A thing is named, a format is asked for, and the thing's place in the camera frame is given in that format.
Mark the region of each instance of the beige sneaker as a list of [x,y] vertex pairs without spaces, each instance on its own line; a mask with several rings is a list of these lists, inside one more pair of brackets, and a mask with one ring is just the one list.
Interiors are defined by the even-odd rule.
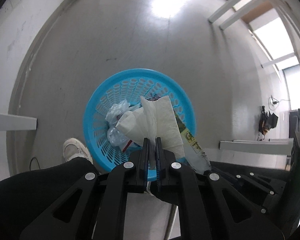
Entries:
[[70,138],[63,143],[63,157],[66,162],[76,158],[82,157],[93,164],[92,156],[89,150],[76,138]]

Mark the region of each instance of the silver screw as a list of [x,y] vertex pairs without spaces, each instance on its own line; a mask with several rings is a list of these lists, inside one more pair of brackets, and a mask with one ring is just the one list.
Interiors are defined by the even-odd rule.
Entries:
[[96,175],[93,172],[89,172],[84,177],[86,178],[86,180],[92,180],[96,177]]
[[126,162],[126,163],[123,164],[123,166],[124,166],[126,169],[132,168],[133,165],[134,165],[134,164],[133,164],[132,162]]
[[216,173],[211,173],[211,174],[209,175],[209,178],[210,178],[211,180],[216,181],[216,180],[220,179],[220,176],[219,176],[218,174],[216,174]]
[[171,167],[174,168],[174,169],[180,169],[181,164],[180,163],[171,163]]

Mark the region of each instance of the black pants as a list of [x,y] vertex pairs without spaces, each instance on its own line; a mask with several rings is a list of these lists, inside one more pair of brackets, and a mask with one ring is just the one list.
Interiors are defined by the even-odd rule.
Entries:
[[98,174],[84,158],[0,181],[0,240],[19,239],[22,230],[87,172]]

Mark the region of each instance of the floor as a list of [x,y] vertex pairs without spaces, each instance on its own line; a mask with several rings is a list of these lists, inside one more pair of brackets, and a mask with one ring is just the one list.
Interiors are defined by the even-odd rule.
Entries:
[[[16,135],[18,170],[27,171],[33,156],[41,168],[62,163],[63,142],[84,141],[82,116],[93,91],[129,68],[158,70],[182,86],[204,148],[218,148],[220,140],[254,140],[265,100],[261,90],[269,86],[260,85],[266,78],[260,64],[267,59],[256,54],[259,48],[242,21],[220,31],[217,23],[231,11],[208,23],[224,2],[77,0],[45,37],[28,74],[19,114],[37,117],[38,129]],[[136,219],[128,211],[125,239],[163,239],[169,204],[147,195],[129,197],[128,207],[148,216],[141,219],[140,212]]]

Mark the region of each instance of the blue plastic basket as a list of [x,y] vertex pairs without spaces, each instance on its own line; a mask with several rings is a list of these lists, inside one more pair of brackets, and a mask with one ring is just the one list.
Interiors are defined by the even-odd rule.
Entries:
[[[106,171],[128,161],[131,152],[122,153],[107,139],[105,117],[113,104],[127,99],[131,105],[140,102],[140,96],[150,98],[169,95],[173,109],[195,135],[196,122],[191,102],[184,90],[170,77],[151,69],[129,69],[106,79],[91,96],[83,117],[84,137],[93,158]],[[156,180],[156,171],[149,170],[148,181]]]

